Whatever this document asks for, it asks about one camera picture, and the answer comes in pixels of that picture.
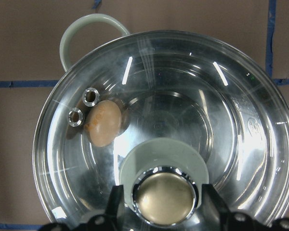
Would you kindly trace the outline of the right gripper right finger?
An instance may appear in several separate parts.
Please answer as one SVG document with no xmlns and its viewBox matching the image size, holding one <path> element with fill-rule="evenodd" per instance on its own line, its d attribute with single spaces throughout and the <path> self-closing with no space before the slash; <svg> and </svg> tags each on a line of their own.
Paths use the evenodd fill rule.
<svg viewBox="0 0 289 231">
<path fill-rule="evenodd" d="M 250 218 L 241 212 L 231 212 L 211 184 L 202 185 L 201 205 L 209 218 L 217 218 L 218 231 L 250 231 Z"/>
</svg>

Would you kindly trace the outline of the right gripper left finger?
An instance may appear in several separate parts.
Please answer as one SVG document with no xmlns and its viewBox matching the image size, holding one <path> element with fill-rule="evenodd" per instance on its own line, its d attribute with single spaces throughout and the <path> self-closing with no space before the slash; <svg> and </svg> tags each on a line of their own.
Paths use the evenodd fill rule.
<svg viewBox="0 0 289 231">
<path fill-rule="evenodd" d="M 123 185 L 113 186 L 106 209 L 102 214 L 94 215 L 86 225 L 87 231 L 120 231 L 125 217 Z"/>
</svg>

